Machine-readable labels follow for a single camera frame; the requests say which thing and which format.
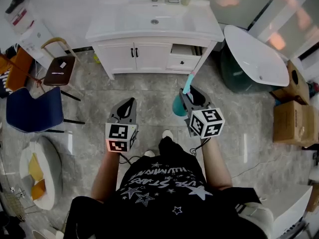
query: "drawer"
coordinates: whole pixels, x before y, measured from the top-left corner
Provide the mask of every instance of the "drawer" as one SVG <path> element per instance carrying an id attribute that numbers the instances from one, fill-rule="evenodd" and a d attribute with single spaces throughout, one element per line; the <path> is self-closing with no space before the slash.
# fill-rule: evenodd
<path id="1" fill-rule="evenodd" d="M 193 71 L 200 60 L 193 46 L 173 45 L 172 52 L 168 57 L 167 69 L 179 71 Z"/>

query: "white shoe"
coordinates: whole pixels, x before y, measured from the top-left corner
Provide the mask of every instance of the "white shoe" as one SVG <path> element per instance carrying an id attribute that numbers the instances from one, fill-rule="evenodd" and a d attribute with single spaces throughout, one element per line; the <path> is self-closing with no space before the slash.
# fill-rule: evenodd
<path id="1" fill-rule="evenodd" d="M 155 154 L 151 150 L 148 150 L 147 152 L 144 153 L 144 156 L 146 156 L 146 157 L 155 157 Z"/>
<path id="2" fill-rule="evenodd" d="M 161 135 L 162 139 L 164 139 L 166 136 L 168 136 L 172 141 L 174 141 L 174 136 L 170 130 L 165 130 Z"/>

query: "person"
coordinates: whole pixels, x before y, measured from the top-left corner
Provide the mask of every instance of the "person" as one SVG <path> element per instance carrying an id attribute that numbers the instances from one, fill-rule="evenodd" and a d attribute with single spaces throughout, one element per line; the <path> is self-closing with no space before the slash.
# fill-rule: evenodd
<path id="1" fill-rule="evenodd" d="M 120 156 L 106 151 L 91 198 L 72 201 L 64 238 L 270 238 L 271 211 L 254 189 L 233 187 L 215 137 L 202 146 L 206 179 L 169 130 L 159 152 L 134 162 L 116 191 Z"/>

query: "gray tile floor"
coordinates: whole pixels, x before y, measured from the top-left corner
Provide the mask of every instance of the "gray tile floor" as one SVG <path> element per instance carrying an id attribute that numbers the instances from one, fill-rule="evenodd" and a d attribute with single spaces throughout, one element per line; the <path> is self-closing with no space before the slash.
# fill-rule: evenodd
<path id="1" fill-rule="evenodd" d="M 84 94 L 81 102 L 63 96 L 64 116 L 71 120 L 85 121 L 85 125 L 64 123 L 56 129 L 68 130 L 69 134 L 43 133 L 57 148 L 63 167 L 63 196 L 51 211 L 39 211 L 26 216 L 23 225 L 30 229 L 43 229 L 52 225 L 62 228 L 72 199 L 79 195 L 89 196 L 90 189 L 100 161 L 104 154 L 104 123 L 113 105 L 124 98 L 137 100 L 137 123 L 140 133 L 128 157 L 141 156 L 148 149 L 158 153 L 161 133 L 170 129 L 175 140 L 189 151 L 199 145 L 199 139 L 190 138 L 182 118 L 175 116 L 171 105 L 180 87 L 185 84 L 186 75 L 167 74 L 125 74 L 109 80 L 103 67 L 93 60 L 93 52 L 79 53 L 87 63 L 87 70 L 77 67 L 72 84 Z M 217 59 L 210 56 L 193 80 L 193 84 L 207 92 L 215 105 L 221 108 L 226 119 L 222 135 L 218 137 L 222 155 L 233 177 L 235 186 L 254 187 L 258 195 L 267 198 L 287 188 L 292 183 L 307 183 L 312 162 L 311 151 L 299 147 L 272 143 L 274 99 L 268 93 L 235 94 L 223 84 Z M 41 91 L 28 83 L 34 97 Z M 75 91 L 64 87 L 69 93 Z M 21 185 L 18 168 L 21 151 L 34 134 L 23 134 L 7 125 L 5 120 L 6 100 L 0 100 L 2 121 L 2 164 L 0 181 L 9 185 Z M 203 167 L 202 153 L 197 159 Z M 128 164 L 120 165 L 118 184 Z M 21 200 L 24 207 L 29 199 Z"/>

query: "white cabinet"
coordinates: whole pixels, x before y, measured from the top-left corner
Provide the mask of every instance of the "white cabinet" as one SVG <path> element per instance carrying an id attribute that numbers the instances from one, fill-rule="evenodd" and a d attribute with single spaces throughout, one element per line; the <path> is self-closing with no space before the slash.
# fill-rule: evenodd
<path id="1" fill-rule="evenodd" d="M 112 73 L 136 71 L 134 44 L 116 43 L 98 45 L 97 54 L 103 66 Z"/>
<path id="2" fill-rule="evenodd" d="M 215 44 L 205 39 L 136 36 L 95 41 L 92 46 L 113 80 L 123 73 L 196 74 Z"/>
<path id="3" fill-rule="evenodd" d="M 136 66 L 138 71 L 165 71 L 172 44 L 135 42 Z"/>

